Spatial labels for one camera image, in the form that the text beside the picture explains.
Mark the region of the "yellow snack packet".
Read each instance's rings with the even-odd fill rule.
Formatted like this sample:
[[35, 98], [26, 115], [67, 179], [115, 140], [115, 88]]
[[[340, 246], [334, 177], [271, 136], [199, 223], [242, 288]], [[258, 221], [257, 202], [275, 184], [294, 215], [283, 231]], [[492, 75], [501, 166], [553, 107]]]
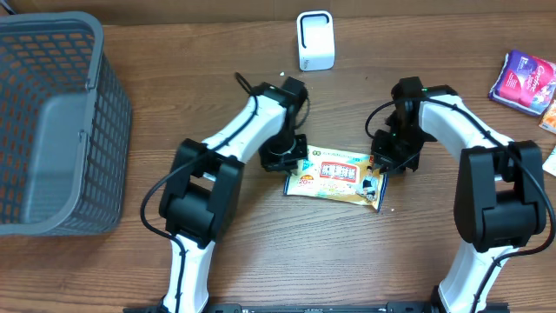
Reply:
[[373, 168], [374, 158], [345, 150], [308, 146], [308, 157], [286, 179], [286, 196], [311, 196], [381, 210], [388, 177]]

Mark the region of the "red purple pantyliner pack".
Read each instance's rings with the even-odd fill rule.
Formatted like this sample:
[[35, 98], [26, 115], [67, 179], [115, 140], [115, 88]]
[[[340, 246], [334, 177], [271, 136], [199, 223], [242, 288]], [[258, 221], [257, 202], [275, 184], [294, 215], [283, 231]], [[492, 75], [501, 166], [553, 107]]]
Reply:
[[510, 50], [488, 97], [513, 109], [540, 116], [555, 93], [555, 63]]

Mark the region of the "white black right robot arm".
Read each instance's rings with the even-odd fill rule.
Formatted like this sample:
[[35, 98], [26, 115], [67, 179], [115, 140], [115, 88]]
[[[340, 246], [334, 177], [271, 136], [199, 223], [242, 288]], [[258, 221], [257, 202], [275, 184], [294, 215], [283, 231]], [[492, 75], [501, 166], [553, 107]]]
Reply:
[[507, 312], [507, 304], [487, 302], [504, 265], [546, 250], [555, 238], [539, 146], [486, 125], [448, 85], [406, 77], [391, 97], [389, 129], [371, 134], [373, 168], [385, 176], [417, 170], [425, 143], [441, 143], [459, 164], [453, 217], [461, 243], [429, 300], [388, 303], [387, 311]]

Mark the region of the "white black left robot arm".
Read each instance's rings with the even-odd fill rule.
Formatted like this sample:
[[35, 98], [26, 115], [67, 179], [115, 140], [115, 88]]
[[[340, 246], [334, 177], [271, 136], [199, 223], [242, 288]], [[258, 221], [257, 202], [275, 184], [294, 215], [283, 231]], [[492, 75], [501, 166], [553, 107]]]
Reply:
[[223, 129], [178, 147], [159, 214], [172, 248], [169, 289], [159, 312], [201, 312], [215, 244], [234, 218], [243, 173], [253, 155], [267, 172], [292, 174], [308, 155], [307, 138], [297, 134], [296, 117], [308, 105], [305, 83], [287, 78], [283, 85], [250, 85], [235, 76], [248, 94], [244, 109]]

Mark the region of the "white barcode scanner stand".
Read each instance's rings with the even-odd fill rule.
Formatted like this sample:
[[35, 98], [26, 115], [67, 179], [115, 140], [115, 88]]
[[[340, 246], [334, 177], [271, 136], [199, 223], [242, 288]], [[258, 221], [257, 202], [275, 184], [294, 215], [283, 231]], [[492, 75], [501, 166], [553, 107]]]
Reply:
[[334, 20], [325, 10], [302, 12], [296, 19], [301, 71], [330, 70], [335, 62]]

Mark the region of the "orange packet at edge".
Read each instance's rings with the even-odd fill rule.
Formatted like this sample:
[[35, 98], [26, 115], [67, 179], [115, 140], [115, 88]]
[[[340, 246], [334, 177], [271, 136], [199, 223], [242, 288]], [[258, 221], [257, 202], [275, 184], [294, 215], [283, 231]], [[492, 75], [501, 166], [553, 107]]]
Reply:
[[553, 134], [556, 133], [556, 100], [553, 99], [548, 105], [543, 117], [540, 119], [539, 127]]

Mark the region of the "white packet at edge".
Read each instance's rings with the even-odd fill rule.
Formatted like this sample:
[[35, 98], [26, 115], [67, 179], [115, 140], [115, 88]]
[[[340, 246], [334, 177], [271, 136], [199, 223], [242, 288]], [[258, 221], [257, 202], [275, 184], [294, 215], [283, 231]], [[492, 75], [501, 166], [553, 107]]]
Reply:
[[542, 169], [546, 173], [556, 176], [556, 147], [553, 148], [548, 158], [543, 163]]

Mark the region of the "grey plastic shopping basket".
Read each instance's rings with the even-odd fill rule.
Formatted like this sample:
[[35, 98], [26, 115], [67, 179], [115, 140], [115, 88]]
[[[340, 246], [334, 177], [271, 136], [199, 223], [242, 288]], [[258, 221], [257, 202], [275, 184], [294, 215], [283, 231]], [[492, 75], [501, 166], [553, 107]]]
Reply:
[[132, 105], [81, 11], [1, 20], [1, 232], [87, 236], [122, 216]]

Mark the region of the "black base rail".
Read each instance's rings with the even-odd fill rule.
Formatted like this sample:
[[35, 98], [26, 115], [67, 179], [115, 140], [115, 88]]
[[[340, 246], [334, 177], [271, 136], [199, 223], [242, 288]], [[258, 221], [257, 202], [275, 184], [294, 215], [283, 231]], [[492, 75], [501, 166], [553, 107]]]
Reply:
[[[144, 308], [124, 308], [124, 313], [162, 313], [169, 312], [161, 304]], [[237, 303], [209, 304], [202, 313], [439, 313], [438, 307], [425, 302], [389, 302], [380, 305], [357, 306], [241, 306]], [[489, 303], [485, 313], [510, 313], [507, 303]]]

